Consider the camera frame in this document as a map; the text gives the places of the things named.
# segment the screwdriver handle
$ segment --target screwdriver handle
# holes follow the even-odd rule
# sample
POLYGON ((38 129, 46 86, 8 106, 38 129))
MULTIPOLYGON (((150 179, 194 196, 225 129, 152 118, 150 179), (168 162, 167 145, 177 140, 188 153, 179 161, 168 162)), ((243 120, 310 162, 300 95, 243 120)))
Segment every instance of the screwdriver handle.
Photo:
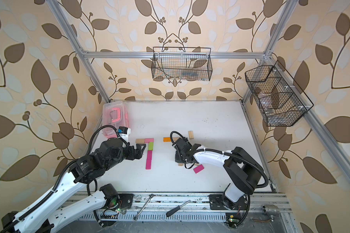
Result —
POLYGON ((175 212, 177 212, 180 209, 180 205, 178 205, 177 207, 173 208, 172 210, 170 210, 169 212, 166 213, 166 217, 170 217, 171 215, 173 215, 175 212))

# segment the pink block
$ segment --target pink block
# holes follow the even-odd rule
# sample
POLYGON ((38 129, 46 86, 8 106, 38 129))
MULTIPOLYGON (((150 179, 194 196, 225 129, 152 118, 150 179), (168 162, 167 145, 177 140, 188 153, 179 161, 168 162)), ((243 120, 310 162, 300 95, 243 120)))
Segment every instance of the pink block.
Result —
POLYGON ((200 171, 202 171, 204 169, 203 165, 199 165, 197 167, 195 167, 193 170, 194 170, 194 173, 199 173, 200 171))
POLYGON ((145 138, 145 143, 154 142, 154 138, 145 138))
POLYGON ((147 164, 145 169, 146 170, 150 170, 151 169, 151 158, 152 158, 152 153, 153 151, 148 151, 148 155, 147 155, 147 164))

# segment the screwdriver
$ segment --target screwdriver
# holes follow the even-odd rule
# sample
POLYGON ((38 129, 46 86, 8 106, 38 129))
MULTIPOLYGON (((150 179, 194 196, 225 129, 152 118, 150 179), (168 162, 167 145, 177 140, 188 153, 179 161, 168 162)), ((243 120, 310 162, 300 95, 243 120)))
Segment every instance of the screwdriver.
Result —
POLYGON ((190 202, 191 202, 191 200, 187 201, 186 203, 184 203, 182 205, 178 205, 177 207, 173 208, 172 210, 170 210, 169 212, 166 213, 166 217, 170 217, 175 212, 177 212, 181 207, 185 206, 186 204, 188 204, 190 202))

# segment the wire mesh basket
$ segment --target wire mesh basket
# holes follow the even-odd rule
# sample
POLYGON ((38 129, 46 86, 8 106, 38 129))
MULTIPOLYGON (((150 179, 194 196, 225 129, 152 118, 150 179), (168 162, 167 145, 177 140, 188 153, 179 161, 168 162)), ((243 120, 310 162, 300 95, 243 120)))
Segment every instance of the wire mesh basket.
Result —
POLYGON ((293 77, 294 84, 285 81, 281 67, 276 62, 273 66, 258 66, 245 72, 246 83, 267 126, 293 126, 313 107, 313 102, 293 77), (297 95, 304 94, 310 104, 304 103, 296 91, 297 95))
POLYGON ((153 47, 153 79, 210 81, 210 52, 210 48, 201 47, 153 47))

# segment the green block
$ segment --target green block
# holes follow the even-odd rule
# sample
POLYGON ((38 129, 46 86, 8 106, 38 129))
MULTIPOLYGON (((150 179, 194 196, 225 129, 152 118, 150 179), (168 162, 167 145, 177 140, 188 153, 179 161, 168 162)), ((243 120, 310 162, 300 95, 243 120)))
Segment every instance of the green block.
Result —
POLYGON ((153 151, 154 142, 150 142, 148 146, 148 151, 153 151))

